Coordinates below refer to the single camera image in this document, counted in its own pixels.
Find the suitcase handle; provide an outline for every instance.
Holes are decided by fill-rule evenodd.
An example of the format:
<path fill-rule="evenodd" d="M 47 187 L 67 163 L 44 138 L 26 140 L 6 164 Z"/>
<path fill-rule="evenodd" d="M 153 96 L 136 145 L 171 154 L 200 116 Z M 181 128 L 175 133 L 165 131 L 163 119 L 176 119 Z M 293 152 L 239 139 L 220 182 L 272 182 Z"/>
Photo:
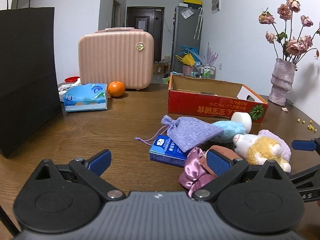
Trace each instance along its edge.
<path fill-rule="evenodd" d="M 133 27 L 118 27 L 118 28 L 106 28 L 105 30 L 97 31 L 95 33 L 107 33 L 107 32 L 129 32 L 129 31 L 137 31 L 143 32 L 143 30 L 135 29 Z"/>

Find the refrigerator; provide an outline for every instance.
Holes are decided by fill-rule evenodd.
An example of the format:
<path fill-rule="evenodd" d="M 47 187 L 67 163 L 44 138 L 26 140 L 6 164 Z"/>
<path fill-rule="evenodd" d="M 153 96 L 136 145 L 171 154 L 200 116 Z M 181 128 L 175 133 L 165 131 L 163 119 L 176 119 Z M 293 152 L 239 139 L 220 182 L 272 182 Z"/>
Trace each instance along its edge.
<path fill-rule="evenodd" d="M 172 57 L 171 57 L 171 71 L 182 73 L 182 62 L 178 60 L 175 55 L 178 55 L 184 49 L 181 48 L 182 45 L 196 48 L 199 51 L 200 48 L 200 38 L 198 40 L 198 32 L 196 38 L 194 39 L 196 33 L 196 27 L 198 23 L 198 17 L 200 10 L 193 9 L 194 14 L 189 18 L 185 19 L 181 12 L 185 10 L 186 7 L 177 6 L 174 15 L 174 28 L 173 28 L 173 43 L 172 43 Z"/>

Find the gold round logo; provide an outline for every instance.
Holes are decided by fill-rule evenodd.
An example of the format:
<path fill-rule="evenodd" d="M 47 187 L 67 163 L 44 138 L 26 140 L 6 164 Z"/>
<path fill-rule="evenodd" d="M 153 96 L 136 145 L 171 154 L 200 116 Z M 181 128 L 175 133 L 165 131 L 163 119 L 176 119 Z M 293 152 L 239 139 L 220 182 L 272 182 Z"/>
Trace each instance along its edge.
<path fill-rule="evenodd" d="M 143 46 L 143 44 L 142 43 L 139 43 L 138 45 L 137 45 L 137 50 L 143 50 L 144 49 L 144 46 Z"/>

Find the light blue fluffy object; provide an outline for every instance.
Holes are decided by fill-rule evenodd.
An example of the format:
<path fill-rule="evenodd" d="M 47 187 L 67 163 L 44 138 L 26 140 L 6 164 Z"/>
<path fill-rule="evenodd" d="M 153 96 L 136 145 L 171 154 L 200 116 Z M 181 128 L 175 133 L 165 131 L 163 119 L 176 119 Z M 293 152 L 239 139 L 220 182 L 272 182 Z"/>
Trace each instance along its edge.
<path fill-rule="evenodd" d="M 245 134 L 245 128 L 242 123 L 233 121 L 217 121 L 214 125 L 223 129 L 223 133 L 216 135 L 210 141 L 216 143 L 231 143 L 236 134 Z"/>

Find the doorway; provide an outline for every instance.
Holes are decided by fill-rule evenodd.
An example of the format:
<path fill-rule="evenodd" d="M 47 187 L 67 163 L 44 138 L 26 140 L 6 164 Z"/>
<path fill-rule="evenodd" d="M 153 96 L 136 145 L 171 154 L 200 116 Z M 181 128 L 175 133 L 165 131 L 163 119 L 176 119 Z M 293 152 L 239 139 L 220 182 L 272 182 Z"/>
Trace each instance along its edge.
<path fill-rule="evenodd" d="M 113 0 L 111 28 L 120 27 L 121 23 L 121 4 L 117 0 Z"/>
<path fill-rule="evenodd" d="M 127 27 L 144 30 L 155 40 L 154 61 L 161 61 L 164 7 L 133 7 L 127 9 Z"/>

